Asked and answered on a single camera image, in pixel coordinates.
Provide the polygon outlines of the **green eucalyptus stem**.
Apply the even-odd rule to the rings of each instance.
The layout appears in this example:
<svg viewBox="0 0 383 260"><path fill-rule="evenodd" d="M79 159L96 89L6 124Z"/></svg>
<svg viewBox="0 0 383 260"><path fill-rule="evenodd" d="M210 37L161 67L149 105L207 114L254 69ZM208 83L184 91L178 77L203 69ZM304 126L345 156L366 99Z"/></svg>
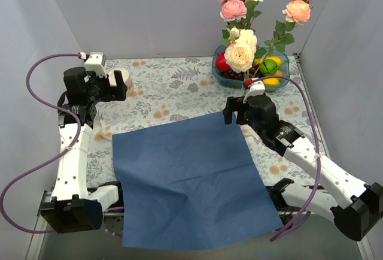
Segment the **green eucalyptus stem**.
<svg viewBox="0 0 383 260"><path fill-rule="evenodd" d="M229 45L224 52L226 63L235 73L245 73L253 67L257 51L257 37L252 29L233 27L229 31Z"/></svg>

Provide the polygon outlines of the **blue wrapping paper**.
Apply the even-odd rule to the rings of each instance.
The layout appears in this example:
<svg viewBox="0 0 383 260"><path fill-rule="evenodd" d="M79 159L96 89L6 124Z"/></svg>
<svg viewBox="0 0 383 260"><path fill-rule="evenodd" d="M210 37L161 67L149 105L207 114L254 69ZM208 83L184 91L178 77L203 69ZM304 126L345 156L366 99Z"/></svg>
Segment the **blue wrapping paper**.
<svg viewBox="0 0 383 260"><path fill-rule="evenodd" d="M125 247L215 249L282 227L240 127L221 113L115 134L113 166Z"/></svg>

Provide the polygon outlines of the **pink rose stem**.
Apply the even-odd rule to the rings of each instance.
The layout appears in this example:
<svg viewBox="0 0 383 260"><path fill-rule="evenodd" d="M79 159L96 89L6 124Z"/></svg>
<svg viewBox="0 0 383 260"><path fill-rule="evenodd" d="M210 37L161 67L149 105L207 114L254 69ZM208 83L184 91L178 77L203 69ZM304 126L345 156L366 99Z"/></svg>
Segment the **pink rose stem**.
<svg viewBox="0 0 383 260"><path fill-rule="evenodd" d="M241 21L242 18L246 17L247 14L247 8L245 4L240 0L218 0L221 5L221 11L220 11L220 17L224 20L226 23L226 29L222 30L222 36L223 36L223 45L228 46L229 41L229 31L236 27L238 29L244 29L241 28L240 22L237 22L237 20Z"/></svg>
<svg viewBox="0 0 383 260"><path fill-rule="evenodd" d="M284 21L277 21L273 32L273 37L265 41L266 49L264 49L257 59L257 72L265 67L266 60L275 51L284 53L285 48L295 42L292 31L297 26L302 26L311 18L312 7L310 3L313 0L290 0L282 10Z"/></svg>

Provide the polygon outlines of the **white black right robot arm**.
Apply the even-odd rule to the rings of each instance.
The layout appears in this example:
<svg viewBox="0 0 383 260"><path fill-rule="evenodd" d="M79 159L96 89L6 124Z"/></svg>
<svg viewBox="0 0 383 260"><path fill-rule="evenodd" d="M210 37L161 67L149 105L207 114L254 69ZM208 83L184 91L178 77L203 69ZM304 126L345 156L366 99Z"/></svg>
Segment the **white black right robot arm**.
<svg viewBox="0 0 383 260"><path fill-rule="evenodd" d="M354 241L361 241L382 219L382 185L369 185L319 155L302 131L279 119L268 96L229 97L223 110L225 124L231 124L233 113L238 114L237 124L250 126L266 147L319 179L326 191L314 193L307 206L310 212L332 221Z"/></svg>

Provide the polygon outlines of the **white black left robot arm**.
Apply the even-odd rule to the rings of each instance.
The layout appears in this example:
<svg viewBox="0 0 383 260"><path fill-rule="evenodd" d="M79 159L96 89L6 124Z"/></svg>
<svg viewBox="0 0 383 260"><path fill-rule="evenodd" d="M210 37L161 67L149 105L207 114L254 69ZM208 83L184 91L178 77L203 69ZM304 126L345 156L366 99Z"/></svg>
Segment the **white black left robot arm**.
<svg viewBox="0 0 383 260"><path fill-rule="evenodd" d="M93 122L99 102L124 101L132 82L125 69L97 75L84 67L63 73L66 90L57 105L60 149L56 182L50 199L43 200L39 211L48 224L60 234L97 230L104 212L123 211L127 197L119 182L108 182L88 189L86 167Z"/></svg>

